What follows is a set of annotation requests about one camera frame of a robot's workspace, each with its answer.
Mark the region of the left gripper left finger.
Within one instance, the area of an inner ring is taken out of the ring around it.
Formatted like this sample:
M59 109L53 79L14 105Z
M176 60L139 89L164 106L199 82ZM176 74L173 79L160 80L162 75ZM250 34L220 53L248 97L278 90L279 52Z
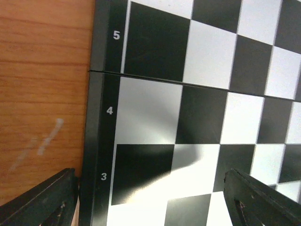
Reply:
M2 226L70 226L78 201L78 178L65 168L1 205Z

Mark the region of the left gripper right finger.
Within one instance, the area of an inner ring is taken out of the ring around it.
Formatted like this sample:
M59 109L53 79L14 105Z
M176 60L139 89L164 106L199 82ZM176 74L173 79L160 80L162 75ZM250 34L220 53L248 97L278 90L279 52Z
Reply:
M252 176L225 173L224 199L234 226L299 226L301 205Z

